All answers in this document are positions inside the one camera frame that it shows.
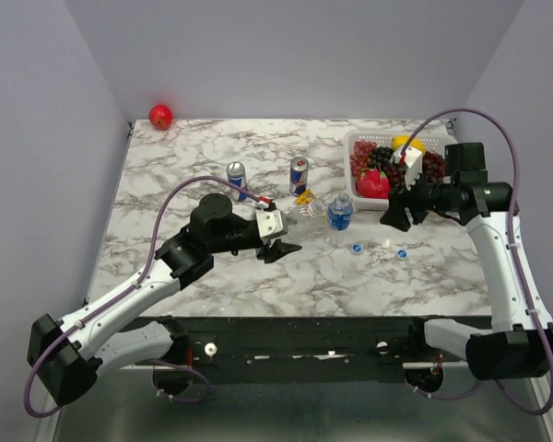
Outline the clear plastic bottle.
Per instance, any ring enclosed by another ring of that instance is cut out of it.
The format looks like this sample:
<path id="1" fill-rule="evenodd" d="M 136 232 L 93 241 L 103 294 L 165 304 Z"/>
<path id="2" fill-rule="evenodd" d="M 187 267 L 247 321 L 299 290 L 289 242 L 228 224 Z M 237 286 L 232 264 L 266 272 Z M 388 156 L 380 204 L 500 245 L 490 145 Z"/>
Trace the clear plastic bottle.
<path id="1" fill-rule="evenodd" d="M 291 208 L 286 214 L 288 233 L 285 238 L 303 242 L 314 236 L 324 226 L 326 211 L 327 205 L 321 199 Z"/>

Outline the blue label plastic bottle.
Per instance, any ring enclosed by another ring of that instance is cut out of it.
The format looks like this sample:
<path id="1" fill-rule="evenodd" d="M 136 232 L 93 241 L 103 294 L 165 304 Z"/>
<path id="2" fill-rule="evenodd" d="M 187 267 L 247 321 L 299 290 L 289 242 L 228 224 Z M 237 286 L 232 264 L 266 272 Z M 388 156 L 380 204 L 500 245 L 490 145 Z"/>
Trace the blue label plastic bottle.
<path id="1" fill-rule="evenodd" d="M 339 193 L 329 204 L 326 216 L 326 241 L 333 247 L 338 247 L 344 241 L 350 226 L 354 207 L 345 192 Z"/>

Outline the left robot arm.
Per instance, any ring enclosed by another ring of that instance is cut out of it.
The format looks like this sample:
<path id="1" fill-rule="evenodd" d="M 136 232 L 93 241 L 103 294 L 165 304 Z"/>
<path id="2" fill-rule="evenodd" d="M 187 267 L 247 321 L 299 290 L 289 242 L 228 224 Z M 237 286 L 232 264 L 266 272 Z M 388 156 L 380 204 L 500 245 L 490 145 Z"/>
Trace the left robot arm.
<path id="1" fill-rule="evenodd" d="M 179 362 L 188 346 L 187 334 L 171 319 L 154 320 L 134 331 L 125 326 L 210 272 L 218 253 L 254 250 L 258 260 L 269 264 L 299 251 L 299 245 L 282 241 L 287 232 L 287 220 L 274 203 L 244 219 L 234 214 L 229 197 L 204 196 L 188 224 L 161 246 L 153 246 L 146 264 L 123 285 L 59 320 L 44 314 L 32 323 L 27 352 L 31 372 L 24 390 L 27 412 L 38 415 L 30 405 L 35 379 L 62 407 L 82 397 L 110 369 L 154 359 Z"/>

